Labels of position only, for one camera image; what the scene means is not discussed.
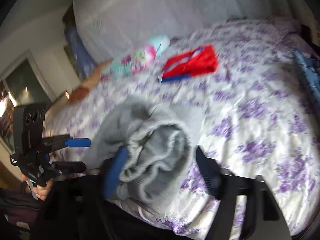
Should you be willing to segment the person's left hand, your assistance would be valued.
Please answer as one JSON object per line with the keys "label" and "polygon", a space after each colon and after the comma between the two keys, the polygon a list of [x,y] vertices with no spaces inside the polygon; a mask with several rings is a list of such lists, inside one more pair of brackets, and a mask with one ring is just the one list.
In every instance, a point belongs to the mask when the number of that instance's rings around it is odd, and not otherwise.
{"label": "person's left hand", "polygon": [[25,188],[25,191],[26,193],[34,193],[36,195],[36,197],[42,201],[45,201],[49,192],[51,191],[52,189],[52,186],[54,184],[54,181],[51,179],[49,181],[47,181],[47,185],[45,187],[42,187],[40,185],[37,185],[36,188],[33,188],[32,191],[30,191],[30,188],[29,188],[29,182],[28,182],[28,178],[27,176],[25,176],[24,174],[20,174],[22,180],[24,182],[26,182],[27,186]]}

